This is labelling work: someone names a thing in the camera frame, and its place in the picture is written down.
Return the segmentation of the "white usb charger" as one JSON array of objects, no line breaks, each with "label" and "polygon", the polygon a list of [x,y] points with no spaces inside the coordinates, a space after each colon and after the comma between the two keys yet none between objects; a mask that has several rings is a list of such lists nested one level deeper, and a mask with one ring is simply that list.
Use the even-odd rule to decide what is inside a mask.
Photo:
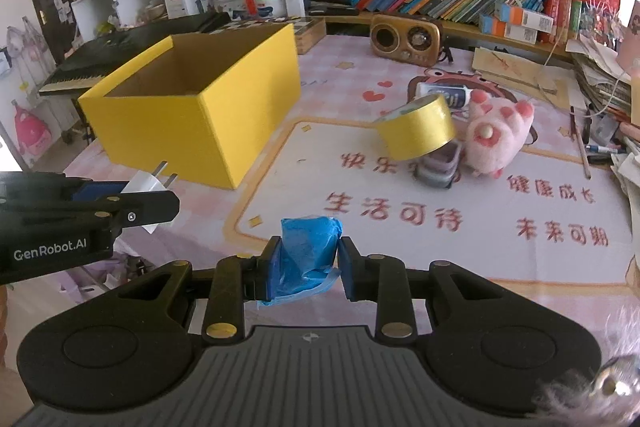
[{"label": "white usb charger", "polygon": [[[167,167],[168,161],[161,160],[151,172],[138,171],[130,179],[126,187],[122,190],[122,193],[170,191],[171,183],[177,179],[177,176],[171,174],[168,178],[163,179],[162,174]],[[155,225],[155,227],[138,228],[142,228],[146,233],[153,234],[160,226],[161,225]]]}]

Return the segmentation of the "blue tape wad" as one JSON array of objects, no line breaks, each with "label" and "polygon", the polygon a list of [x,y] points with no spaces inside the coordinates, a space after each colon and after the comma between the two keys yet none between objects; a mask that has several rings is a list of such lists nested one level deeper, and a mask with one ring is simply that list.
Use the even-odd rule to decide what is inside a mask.
[{"label": "blue tape wad", "polygon": [[285,218],[281,220],[279,280],[270,307],[294,303],[328,291],[341,276],[334,265],[343,227],[332,217]]}]

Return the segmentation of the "purple grey toy truck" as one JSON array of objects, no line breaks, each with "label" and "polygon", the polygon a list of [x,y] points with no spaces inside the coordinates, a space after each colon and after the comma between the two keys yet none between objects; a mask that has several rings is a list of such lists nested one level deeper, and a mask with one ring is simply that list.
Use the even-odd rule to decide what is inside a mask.
[{"label": "purple grey toy truck", "polygon": [[423,184],[436,188],[449,188],[454,183],[462,153],[462,143],[452,140],[438,150],[416,161],[413,176]]}]

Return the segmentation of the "yellow tape roll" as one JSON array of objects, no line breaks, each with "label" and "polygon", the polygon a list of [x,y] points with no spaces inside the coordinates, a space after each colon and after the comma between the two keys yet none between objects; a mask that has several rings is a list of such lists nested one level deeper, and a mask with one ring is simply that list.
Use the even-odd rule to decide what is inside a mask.
[{"label": "yellow tape roll", "polygon": [[393,160],[409,160],[435,152],[456,139],[450,109],[440,93],[429,94],[378,118],[373,126]]}]

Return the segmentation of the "pink plush pig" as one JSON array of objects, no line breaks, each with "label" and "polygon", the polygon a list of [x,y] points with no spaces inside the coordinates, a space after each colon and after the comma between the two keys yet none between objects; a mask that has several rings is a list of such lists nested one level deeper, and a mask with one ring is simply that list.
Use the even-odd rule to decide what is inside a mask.
[{"label": "pink plush pig", "polygon": [[512,102],[472,90],[464,153],[474,176],[498,179],[524,146],[534,116],[535,107],[529,101]]}]

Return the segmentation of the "white spray bottle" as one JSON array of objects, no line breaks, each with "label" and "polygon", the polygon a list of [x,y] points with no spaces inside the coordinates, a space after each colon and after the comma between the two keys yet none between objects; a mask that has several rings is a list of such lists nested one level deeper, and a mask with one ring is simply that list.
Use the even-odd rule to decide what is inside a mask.
[{"label": "white spray bottle", "polygon": [[448,86],[448,84],[436,84],[419,82],[416,85],[416,98],[423,98],[431,94],[441,94],[450,109],[464,109],[471,102],[472,90],[465,86]]}]

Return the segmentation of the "yellow cardboard box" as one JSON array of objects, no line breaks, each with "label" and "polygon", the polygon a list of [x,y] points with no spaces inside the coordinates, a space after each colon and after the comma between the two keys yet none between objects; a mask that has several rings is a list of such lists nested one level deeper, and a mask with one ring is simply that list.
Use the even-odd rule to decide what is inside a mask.
[{"label": "yellow cardboard box", "polygon": [[169,36],[79,103],[114,164],[235,190],[300,97],[294,28]]}]

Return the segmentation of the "printed desk mat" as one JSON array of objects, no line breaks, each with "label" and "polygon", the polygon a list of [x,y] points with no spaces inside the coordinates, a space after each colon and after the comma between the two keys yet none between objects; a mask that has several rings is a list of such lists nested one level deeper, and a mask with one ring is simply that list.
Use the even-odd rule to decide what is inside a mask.
[{"label": "printed desk mat", "polygon": [[613,173],[587,180],[568,118],[536,108],[535,135],[498,179],[460,167],[449,188],[414,176],[374,129],[407,100],[413,71],[305,66],[293,119],[245,179],[224,222],[259,247],[285,218],[329,216],[367,253],[413,268],[448,259],[529,295],[627,295],[634,290],[628,200]]}]

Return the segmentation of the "wooden pencil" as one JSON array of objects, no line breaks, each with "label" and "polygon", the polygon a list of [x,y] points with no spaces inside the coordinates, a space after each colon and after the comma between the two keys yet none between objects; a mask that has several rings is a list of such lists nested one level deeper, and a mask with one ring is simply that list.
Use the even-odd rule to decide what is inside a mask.
[{"label": "wooden pencil", "polygon": [[591,174],[591,170],[590,170],[590,167],[589,167],[588,158],[587,158],[587,155],[586,155],[585,145],[584,145],[584,143],[582,143],[582,138],[580,137],[580,135],[578,133],[576,114],[575,114],[575,109],[574,109],[573,105],[570,106],[570,132],[572,132],[573,140],[577,144],[577,148],[578,148],[578,152],[579,152],[579,156],[580,156],[580,161],[582,162],[582,170],[584,170],[584,175],[585,175],[587,180],[591,180],[592,179],[592,174]]}]

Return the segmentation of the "brown retro radio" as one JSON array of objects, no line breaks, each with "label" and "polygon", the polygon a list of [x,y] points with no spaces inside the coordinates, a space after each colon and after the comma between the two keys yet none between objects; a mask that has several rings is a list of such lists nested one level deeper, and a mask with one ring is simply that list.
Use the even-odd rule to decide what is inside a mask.
[{"label": "brown retro radio", "polygon": [[377,56],[431,67],[442,50],[442,28],[420,16],[375,14],[370,21],[370,43]]}]

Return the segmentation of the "kraft paper sheets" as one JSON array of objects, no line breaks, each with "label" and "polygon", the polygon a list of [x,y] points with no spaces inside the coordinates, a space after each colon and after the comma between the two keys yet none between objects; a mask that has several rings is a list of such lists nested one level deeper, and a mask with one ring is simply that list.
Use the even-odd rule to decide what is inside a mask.
[{"label": "kraft paper sheets", "polygon": [[587,103],[571,69],[544,66],[512,54],[476,48],[472,69],[499,86],[521,91],[563,110],[585,112]]}]

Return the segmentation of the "orange white box lower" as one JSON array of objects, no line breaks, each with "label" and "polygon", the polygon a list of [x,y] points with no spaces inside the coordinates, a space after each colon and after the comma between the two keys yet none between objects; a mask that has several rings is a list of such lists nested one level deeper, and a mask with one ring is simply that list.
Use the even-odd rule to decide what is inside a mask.
[{"label": "orange white box lower", "polygon": [[503,37],[517,42],[535,44],[538,31],[524,26],[503,23],[490,15],[480,16],[480,31],[485,35]]}]

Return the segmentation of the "orange white box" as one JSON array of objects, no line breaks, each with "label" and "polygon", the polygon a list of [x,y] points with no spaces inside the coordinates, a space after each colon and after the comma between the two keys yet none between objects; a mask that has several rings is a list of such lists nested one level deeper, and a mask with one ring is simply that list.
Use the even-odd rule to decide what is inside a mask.
[{"label": "orange white box", "polygon": [[552,34],[555,30],[554,19],[544,13],[526,10],[517,5],[499,4],[495,10],[500,22],[522,26],[528,29]]},{"label": "orange white box", "polygon": [[535,44],[538,31],[524,26],[503,23],[490,15],[480,16],[480,31],[485,35],[503,37],[517,42]]}]

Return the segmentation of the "orange white box upper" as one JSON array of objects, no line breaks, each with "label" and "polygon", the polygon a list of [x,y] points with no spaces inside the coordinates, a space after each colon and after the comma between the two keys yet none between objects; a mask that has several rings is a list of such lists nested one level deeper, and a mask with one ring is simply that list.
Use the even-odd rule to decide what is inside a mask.
[{"label": "orange white box upper", "polygon": [[552,34],[555,30],[554,19],[544,13],[526,10],[517,5],[499,4],[495,10],[500,22],[522,26],[528,29]]}]

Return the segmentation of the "messy paper stack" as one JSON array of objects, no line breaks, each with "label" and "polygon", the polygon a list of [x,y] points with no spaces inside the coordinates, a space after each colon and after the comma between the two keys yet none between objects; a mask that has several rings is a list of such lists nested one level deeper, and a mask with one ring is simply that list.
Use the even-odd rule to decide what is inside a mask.
[{"label": "messy paper stack", "polygon": [[620,142],[616,155],[629,153],[623,176],[639,185],[639,59],[630,62],[593,39],[567,41],[565,51],[575,64],[576,78],[589,100],[593,142]]}]

